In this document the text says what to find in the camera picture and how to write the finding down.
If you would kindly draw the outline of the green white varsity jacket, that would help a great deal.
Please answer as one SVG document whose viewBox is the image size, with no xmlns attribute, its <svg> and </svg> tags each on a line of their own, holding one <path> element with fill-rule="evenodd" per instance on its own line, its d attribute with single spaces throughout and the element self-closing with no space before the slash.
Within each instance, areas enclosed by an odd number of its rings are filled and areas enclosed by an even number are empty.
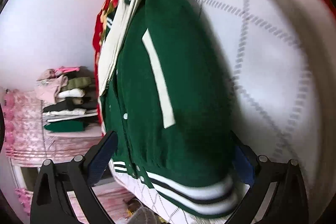
<svg viewBox="0 0 336 224">
<path fill-rule="evenodd" d="M 116 173 L 182 210 L 220 218 L 238 204 L 222 66 L 187 0 L 119 0 L 98 61 Z"/>
</svg>

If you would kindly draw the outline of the pink clothes hanger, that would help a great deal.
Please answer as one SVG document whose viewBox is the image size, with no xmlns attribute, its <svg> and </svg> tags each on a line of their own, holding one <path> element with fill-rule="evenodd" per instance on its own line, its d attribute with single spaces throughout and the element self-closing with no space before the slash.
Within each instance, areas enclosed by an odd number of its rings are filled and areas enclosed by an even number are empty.
<svg viewBox="0 0 336 224">
<path fill-rule="evenodd" d="M 79 67 L 60 67 L 54 70 L 56 76 L 78 71 L 80 71 Z"/>
</svg>

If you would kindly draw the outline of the green folded sweater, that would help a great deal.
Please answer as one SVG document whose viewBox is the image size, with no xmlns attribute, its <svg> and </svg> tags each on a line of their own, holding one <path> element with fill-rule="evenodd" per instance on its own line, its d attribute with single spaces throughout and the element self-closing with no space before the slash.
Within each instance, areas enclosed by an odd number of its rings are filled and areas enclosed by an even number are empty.
<svg viewBox="0 0 336 224">
<path fill-rule="evenodd" d="M 46 130 L 51 132 L 82 132 L 85 130 L 85 125 L 82 121 L 68 120 L 52 122 L 44 126 Z"/>
</svg>

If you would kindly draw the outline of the black folded garment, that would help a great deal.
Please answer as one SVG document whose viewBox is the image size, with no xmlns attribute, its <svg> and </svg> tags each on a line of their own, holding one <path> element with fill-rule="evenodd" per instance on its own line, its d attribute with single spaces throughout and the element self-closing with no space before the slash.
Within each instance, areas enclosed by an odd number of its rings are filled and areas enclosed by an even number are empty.
<svg viewBox="0 0 336 224">
<path fill-rule="evenodd" d="M 73 111 L 75 109 L 94 110 L 97 108 L 97 100 L 82 100 L 77 98 L 66 98 L 62 102 L 58 102 L 54 105 L 46 106 L 43 108 L 43 112 L 50 111 Z"/>
</svg>

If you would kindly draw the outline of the white puffer jacket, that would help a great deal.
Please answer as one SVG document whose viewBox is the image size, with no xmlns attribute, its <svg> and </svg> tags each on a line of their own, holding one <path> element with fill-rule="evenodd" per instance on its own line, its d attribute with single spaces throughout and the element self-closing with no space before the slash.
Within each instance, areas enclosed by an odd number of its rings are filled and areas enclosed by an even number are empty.
<svg viewBox="0 0 336 224">
<path fill-rule="evenodd" d="M 79 88 L 74 88 L 71 90 L 65 90 L 63 92 L 60 92 L 57 95 L 57 98 L 63 99 L 63 98 L 82 98 L 85 95 L 85 91 Z"/>
</svg>

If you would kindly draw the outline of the pink floral cover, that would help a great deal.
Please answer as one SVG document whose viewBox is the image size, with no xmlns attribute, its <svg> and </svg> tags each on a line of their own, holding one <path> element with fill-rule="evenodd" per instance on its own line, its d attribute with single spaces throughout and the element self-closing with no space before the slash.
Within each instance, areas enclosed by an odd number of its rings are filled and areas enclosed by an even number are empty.
<svg viewBox="0 0 336 224">
<path fill-rule="evenodd" d="M 37 167 L 45 159 L 67 162 L 84 155 L 102 138 L 99 125 L 87 132 L 57 136 L 44 128 L 44 103 L 34 92 L 1 88 L 1 107 L 5 117 L 5 154 L 14 164 Z"/>
</svg>

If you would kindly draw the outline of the olive green puffer jacket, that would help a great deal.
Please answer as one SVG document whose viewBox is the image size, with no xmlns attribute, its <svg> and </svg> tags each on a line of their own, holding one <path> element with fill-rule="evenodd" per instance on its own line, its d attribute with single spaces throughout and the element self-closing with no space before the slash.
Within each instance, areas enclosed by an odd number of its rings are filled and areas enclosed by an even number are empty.
<svg viewBox="0 0 336 224">
<path fill-rule="evenodd" d="M 61 91 L 67 91 L 72 89 L 83 89 L 85 87 L 88 87 L 92 83 L 92 80 L 90 77 L 77 77 L 74 79 L 68 80 L 68 83 L 66 86 L 61 88 Z"/>
</svg>

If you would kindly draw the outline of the pink fluffy garment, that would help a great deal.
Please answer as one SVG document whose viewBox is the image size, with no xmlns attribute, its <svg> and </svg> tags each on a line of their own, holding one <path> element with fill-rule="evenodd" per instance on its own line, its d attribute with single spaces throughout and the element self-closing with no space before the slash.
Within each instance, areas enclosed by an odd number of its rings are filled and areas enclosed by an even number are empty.
<svg viewBox="0 0 336 224">
<path fill-rule="evenodd" d="M 55 104 L 60 90 L 67 84 L 67 76 L 57 76 L 54 69 L 47 69 L 39 76 L 35 84 L 35 94 L 39 100 Z"/>
</svg>

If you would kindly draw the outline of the red rose floral blanket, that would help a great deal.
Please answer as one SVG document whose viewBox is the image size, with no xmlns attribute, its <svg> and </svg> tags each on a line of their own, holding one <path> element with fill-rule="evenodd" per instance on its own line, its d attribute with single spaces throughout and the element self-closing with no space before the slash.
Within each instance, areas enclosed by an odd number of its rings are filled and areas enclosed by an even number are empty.
<svg viewBox="0 0 336 224">
<path fill-rule="evenodd" d="M 105 38 L 107 16 L 108 12 L 114 11 L 116 9 L 117 4 L 118 0 L 105 0 L 104 4 L 102 5 L 101 11 L 97 15 L 96 24 L 94 27 L 92 45 L 94 49 L 94 79 L 96 84 L 97 97 L 98 97 L 98 60 L 100 57 L 102 42 Z"/>
</svg>

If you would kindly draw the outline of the white diamond pattern sheet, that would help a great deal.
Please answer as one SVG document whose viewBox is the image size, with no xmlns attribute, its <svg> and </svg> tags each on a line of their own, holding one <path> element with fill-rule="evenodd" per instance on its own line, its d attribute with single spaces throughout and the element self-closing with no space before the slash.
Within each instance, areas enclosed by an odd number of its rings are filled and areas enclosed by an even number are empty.
<svg viewBox="0 0 336 224">
<path fill-rule="evenodd" d="M 239 201 L 220 218 L 182 210 L 114 172 L 111 159 L 114 178 L 170 223 L 308 223 L 306 195 L 317 169 L 319 117 L 301 39 L 274 0 L 187 1 L 222 66 L 231 131 L 257 155 L 260 172 L 249 186 L 232 161 Z"/>
</svg>

